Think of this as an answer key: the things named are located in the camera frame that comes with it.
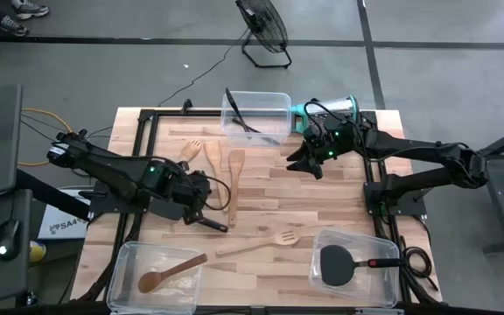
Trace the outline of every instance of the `person's foot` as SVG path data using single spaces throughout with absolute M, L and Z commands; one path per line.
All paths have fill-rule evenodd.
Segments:
M 45 5 L 37 5 L 28 0 L 13 1 L 13 9 L 17 13 L 17 18 L 21 20 L 26 20 L 32 17 L 43 17 L 50 12 Z
M 15 22 L 10 16 L 5 16 L 0 22 L 0 28 L 5 32 L 22 37 L 28 33 L 28 29 Z

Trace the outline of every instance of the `computer mouse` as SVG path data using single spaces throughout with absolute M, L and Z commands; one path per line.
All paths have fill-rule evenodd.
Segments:
M 7 220 L 0 225 L 0 259 L 9 261 L 15 259 L 21 251 L 21 222 Z

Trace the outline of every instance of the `butcher block tabletop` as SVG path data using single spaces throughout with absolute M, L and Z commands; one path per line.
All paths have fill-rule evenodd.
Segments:
M 119 108 L 108 149 L 117 154 L 131 155 L 141 108 Z M 393 137 L 403 137 L 400 114 L 396 110 L 377 110 L 380 130 Z M 149 126 L 143 136 L 141 154 L 149 136 Z M 178 161 L 182 148 L 192 140 L 219 140 L 222 147 L 222 180 L 230 185 L 228 154 L 231 148 L 222 133 L 219 117 L 162 117 L 158 125 L 154 155 Z M 316 180 L 304 172 L 287 171 L 285 159 L 301 144 L 302 137 L 291 134 L 281 148 L 247 148 L 238 191 L 238 214 L 234 227 L 227 234 L 200 224 L 185 225 L 169 222 L 154 214 L 143 218 L 140 242 L 167 247 L 197 249 L 207 253 L 203 265 L 198 305 L 270 305 L 270 306 L 363 306 L 368 302 L 355 298 L 335 297 L 314 290 L 308 275 L 312 259 L 314 236 L 325 228 L 375 235 L 371 217 L 367 215 L 362 194 L 365 172 L 361 156 L 350 152 L 328 160 L 322 165 L 324 177 Z M 410 161 L 392 157 L 386 161 L 388 173 L 411 173 Z M 191 170 L 203 170 L 214 176 L 205 151 L 190 162 Z M 219 192 L 207 202 L 218 206 Z M 204 215 L 228 224 L 227 213 L 206 210 Z M 424 227 L 411 217 L 397 217 L 400 234 L 407 246 L 424 249 L 432 260 L 431 247 Z M 117 214 L 104 214 L 88 227 L 71 298 L 84 294 L 109 262 Z M 282 228 L 295 228 L 300 241 L 292 246 L 264 246 L 232 255 L 217 256 L 219 245 L 238 244 L 250 238 L 271 235 Z M 412 258 L 412 264 L 423 265 Z M 433 268 L 433 281 L 437 277 Z M 422 286 L 436 299 L 427 281 Z

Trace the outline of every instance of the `clear plastic container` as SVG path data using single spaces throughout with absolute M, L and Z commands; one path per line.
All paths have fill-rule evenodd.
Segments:
M 128 241 L 120 248 L 106 303 L 115 314 L 190 315 L 196 310 L 201 266 L 166 278 L 155 290 L 141 293 L 139 278 L 149 271 L 165 271 L 200 253 Z
M 398 301 L 398 268 L 357 267 L 353 278 L 341 286 L 331 286 L 322 281 L 320 272 L 320 250 L 328 245 L 347 249 L 356 262 L 371 258 L 399 258 L 400 251 L 392 242 L 363 234 L 326 229 L 314 239 L 312 249 L 311 286 L 336 296 L 359 298 L 373 306 L 394 307 Z
M 220 125 L 234 147 L 278 147 L 291 133 L 291 98 L 285 93 L 231 91 L 242 120 L 252 129 L 245 132 L 233 119 L 235 111 L 223 95 Z

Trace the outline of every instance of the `wooden slotted spatula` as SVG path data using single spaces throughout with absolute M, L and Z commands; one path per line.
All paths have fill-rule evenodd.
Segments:
M 218 180 L 223 180 L 222 172 L 221 172 L 221 160 L 223 159 L 223 153 L 221 151 L 221 143 L 219 140 L 206 142 L 206 156 L 207 160 L 209 160 L 209 164 L 213 167 L 213 171 L 215 172 L 215 177 Z M 217 190 L 219 191 L 219 198 L 221 206 L 225 206 L 228 200 L 227 190 L 220 183 L 217 183 Z
M 192 140 L 187 143 L 180 153 L 180 161 L 190 162 L 198 153 L 200 153 L 203 143 L 200 140 Z
M 276 244 L 276 245 L 292 245 L 300 239 L 300 235 L 294 229 L 287 229 L 282 232 L 277 232 L 272 236 L 259 237 L 255 239 L 247 239 L 238 244 L 231 244 L 221 246 L 215 250 L 217 255 L 232 254 L 244 249 L 254 249 L 263 245 Z
M 168 270 L 157 272 L 157 271 L 151 271 L 143 274 L 139 278 L 139 283 L 137 284 L 137 288 L 142 293 L 147 293 L 153 291 L 153 289 L 157 288 L 157 286 L 163 282 L 167 277 L 176 275 L 182 271 L 189 270 L 190 268 L 193 268 L 195 266 L 201 265 L 202 263 L 205 263 L 207 261 L 207 255 L 206 254 L 201 254 L 198 256 L 195 256 L 194 258 L 190 259 L 189 261 L 182 262 L 178 266 L 174 266 Z
M 228 210 L 228 225 L 236 224 L 236 208 L 238 207 L 238 179 L 244 165 L 244 150 L 232 150 L 228 154 L 228 167 L 231 170 L 231 204 Z

